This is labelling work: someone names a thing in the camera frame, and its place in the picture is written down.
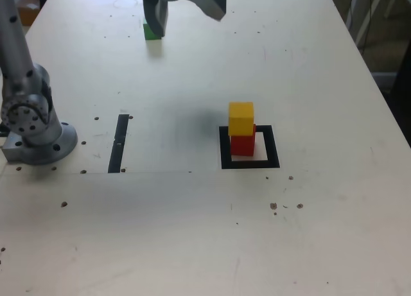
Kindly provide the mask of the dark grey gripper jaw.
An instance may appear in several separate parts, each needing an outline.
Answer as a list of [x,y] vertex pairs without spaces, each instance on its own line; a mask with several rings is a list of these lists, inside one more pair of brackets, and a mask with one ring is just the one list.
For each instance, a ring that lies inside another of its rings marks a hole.
[[168,2],[163,0],[143,0],[144,16],[153,33],[163,38],[168,20]]

